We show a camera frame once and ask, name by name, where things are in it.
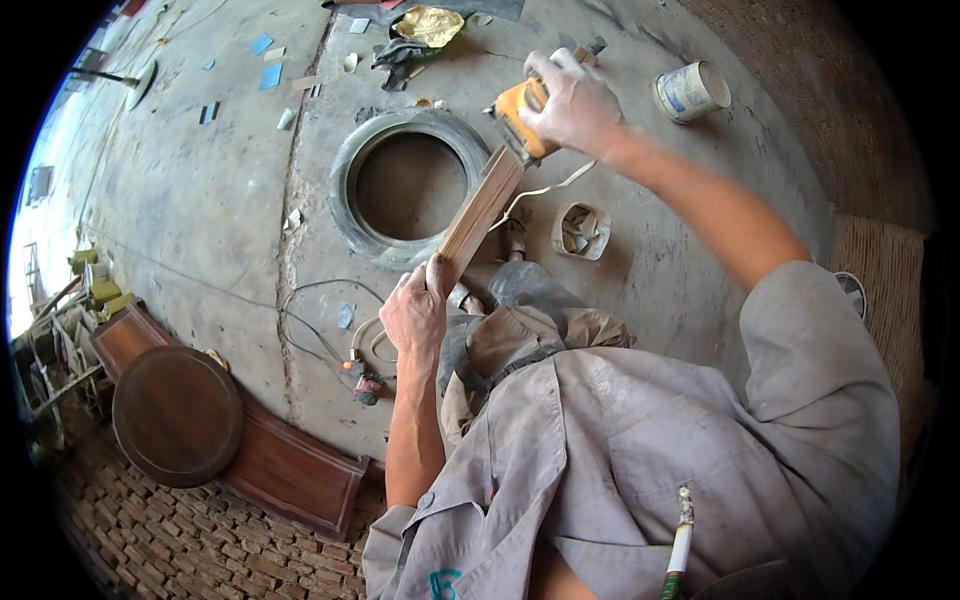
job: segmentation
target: button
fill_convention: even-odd
[[[427,492],[420,497],[420,500],[417,501],[417,508],[422,511],[430,508],[430,505],[433,504],[434,493]]]

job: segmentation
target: gray work shirt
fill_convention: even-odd
[[[848,593],[895,508],[889,378],[811,263],[765,277],[740,328],[743,399],[716,369],[625,348],[563,351],[504,379],[418,507],[373,525],[368,597],[524,598],[540,537],[598,598],[655,598],[681,484],[696,514],[683,596]]]

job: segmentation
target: forearm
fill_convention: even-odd
[[[747,293],[791,260],[810,260],[797,235],[764,202],[629,127],[611,132],[601,161],[640,183],[703,240]]]
[[[446,460],[437,423],[437,357],[401,355],[396,403],[387,441],[387,506],[417,506]]]

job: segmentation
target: round wooden tabletop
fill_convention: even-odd
[[[113,395],[120,447],[171,488],[213,480],[243,437],[243,405],[229,374],[186,346],[154,348],[123,371]]]

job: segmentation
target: tire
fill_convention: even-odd
[[[398,240],[372,228],[356,205],[356,178],[370,152],[384,140],[405,133],[436,137],[460,158],[472,193],[483,180],[490,150],[473,128],[446,110],[399,108],[375,116],[351,133],[333,159],[327,203],[333,225],[350,248],[374,264],[394,271],[412,271],[437,251],[446,228],[419,240]]]

